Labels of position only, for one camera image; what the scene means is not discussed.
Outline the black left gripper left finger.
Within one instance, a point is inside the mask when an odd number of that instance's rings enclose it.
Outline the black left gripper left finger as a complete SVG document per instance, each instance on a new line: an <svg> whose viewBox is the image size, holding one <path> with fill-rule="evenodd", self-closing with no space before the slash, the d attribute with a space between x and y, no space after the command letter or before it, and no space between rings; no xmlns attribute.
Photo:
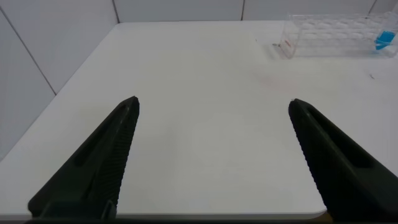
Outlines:
<svg viewBox="0 0 398 224"><path fill-rule="evenodd" d="M114 219L131 148L139 100L117 105L30 199L34 219Z"/></svg>

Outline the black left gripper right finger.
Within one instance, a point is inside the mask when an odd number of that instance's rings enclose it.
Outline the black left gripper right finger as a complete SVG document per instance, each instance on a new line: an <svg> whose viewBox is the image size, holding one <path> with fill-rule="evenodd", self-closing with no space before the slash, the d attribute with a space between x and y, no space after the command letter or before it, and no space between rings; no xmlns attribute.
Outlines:
<svg viewBox="0 0 398 224"><path fill-rule="evenodd" d="M397 176L311 104L289 117L327 212L336 222L397 222Z"/></svg>

